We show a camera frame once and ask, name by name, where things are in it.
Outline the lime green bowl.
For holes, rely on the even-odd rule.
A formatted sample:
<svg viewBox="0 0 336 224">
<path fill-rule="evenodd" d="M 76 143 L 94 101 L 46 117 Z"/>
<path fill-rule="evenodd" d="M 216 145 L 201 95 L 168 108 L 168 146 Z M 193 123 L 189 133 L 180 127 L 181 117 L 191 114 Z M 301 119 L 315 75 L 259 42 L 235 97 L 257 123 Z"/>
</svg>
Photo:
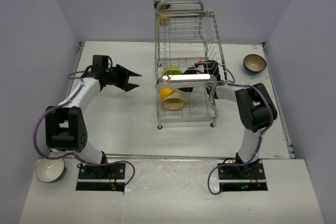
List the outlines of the lime green bowl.
<svg viewBox="0 0 336 224">
<path fill-rule="evenodd" d="M 183 71 L 178 66 L 169 66 L 163 70 L 162 76 L 181 74 L 183 74 Z"/>
</svg>

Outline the beige bowl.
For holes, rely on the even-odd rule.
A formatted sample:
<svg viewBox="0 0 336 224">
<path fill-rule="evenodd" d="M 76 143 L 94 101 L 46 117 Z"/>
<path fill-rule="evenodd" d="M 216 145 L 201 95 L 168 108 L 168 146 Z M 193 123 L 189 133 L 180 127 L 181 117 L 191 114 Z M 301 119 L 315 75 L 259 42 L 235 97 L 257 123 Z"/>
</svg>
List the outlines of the beige bowl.
<svg viewBox="0 0 336 224">
<path fill-rule="evenodd" d="M 180 110 L 184 108 L 185 105 L 186 102 L 179 90 L 173 90 L 173 92 L 162 101 L 162 107 L 172 111 Z"/>
</svg>

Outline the yellow orange bowl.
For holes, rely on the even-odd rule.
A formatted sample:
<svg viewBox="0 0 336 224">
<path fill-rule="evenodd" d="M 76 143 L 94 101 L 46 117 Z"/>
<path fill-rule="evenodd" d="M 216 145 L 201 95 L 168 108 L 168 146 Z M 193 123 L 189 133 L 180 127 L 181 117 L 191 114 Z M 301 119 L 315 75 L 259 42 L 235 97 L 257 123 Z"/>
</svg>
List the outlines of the yellow orange bowl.
<svg viewBox="0 0 336 224">
<path fill-rule="evenodd" d="M 160 89 L 160 91 L 159 91 L 160 99 L 161 99 L 161 100 L 165 99 L 165 98 L 168 97 L 172 92 L 173 92 L 173 89 L 172 89 L 172 88 L 163 88 L 163 89 Z"/>
</svg>

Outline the dark blue bowl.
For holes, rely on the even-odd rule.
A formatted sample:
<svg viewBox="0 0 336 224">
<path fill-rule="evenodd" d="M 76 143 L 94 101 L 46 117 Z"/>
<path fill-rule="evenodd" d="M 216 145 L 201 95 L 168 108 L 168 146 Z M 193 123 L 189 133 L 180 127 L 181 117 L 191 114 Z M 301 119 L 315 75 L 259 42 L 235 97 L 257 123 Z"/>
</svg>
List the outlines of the dark blue bowl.
<svg viewBox="0 0 336 224">
<path fill-rule="evenodd" d="M 260 73 L 266 69 L 267 63 L 262 56 L 250 54 L 243 59 L 243 66 L 250 72 Z"/>
</svg>

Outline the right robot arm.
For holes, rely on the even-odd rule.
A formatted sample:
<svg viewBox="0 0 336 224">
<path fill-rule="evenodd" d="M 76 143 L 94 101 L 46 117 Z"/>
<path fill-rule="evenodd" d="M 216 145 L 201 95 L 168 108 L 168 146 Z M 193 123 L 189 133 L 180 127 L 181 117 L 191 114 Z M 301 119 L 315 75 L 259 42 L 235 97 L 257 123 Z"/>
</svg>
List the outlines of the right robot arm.
<svg viewBox="0 0 336 224">
<path fill-rule="evenodd" d="M 258 153 L 265 132 L 277 118 L 277 110 L 263 83 L 237 84 L 232 77 L 216 88 L 214 98 L 236 102 L 240 120 L 245 127 L 242 145 L 236 153 L 234 172 L 246 178 L 253 172 L 252 162 Z"/>
</svg>

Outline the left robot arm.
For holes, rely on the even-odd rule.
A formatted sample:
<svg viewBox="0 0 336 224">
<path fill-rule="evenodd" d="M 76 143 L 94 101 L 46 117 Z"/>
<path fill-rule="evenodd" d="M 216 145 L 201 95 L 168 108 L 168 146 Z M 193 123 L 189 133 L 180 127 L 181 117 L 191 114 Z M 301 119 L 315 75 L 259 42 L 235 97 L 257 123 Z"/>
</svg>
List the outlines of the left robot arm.
<svg viewBox="0 0 336 224">
<path fill-rule="evenodd" d="M 129 83 L 129 78 L 140 76 L 119 64 L 114 66 L 110 56 L 92 56 L 92 64 L 82 72 L 73 92 L 62 103 L 46 109 L 46 145 L 91 165 L 90 171 L 97 178 L 106 177 L 109 172 L 106 154 L 89 143 L 83 112 L 106 86 L 129 92 L 139 87 Z"/>
</svg>

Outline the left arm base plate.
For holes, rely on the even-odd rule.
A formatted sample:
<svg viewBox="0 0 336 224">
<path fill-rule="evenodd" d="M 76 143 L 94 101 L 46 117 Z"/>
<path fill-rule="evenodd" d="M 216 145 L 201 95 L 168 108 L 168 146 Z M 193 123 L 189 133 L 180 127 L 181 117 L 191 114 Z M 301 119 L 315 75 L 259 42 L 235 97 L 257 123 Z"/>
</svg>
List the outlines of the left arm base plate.
<svg viewBox="0 0 336 224">
<path fill-rule="evenodd" d="M 110 166 L 84 166 L 79 169 L 76 191 L 117 191 L 125 189 L 125 163 Z"/>
</svg>

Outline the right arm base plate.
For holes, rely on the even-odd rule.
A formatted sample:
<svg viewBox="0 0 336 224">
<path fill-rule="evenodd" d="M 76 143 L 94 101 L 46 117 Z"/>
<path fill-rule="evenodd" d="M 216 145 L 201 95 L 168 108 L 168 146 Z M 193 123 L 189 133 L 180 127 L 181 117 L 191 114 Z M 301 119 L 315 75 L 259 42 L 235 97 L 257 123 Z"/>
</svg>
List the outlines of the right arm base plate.
<svg viewBox="0 0 336 224">
<path fill-rule="evenodd" d="M 267 191 L 267 181 L 262 161 L 246 166 L 218 168 L 219 188 L 227 191 Z"/>
</svg>

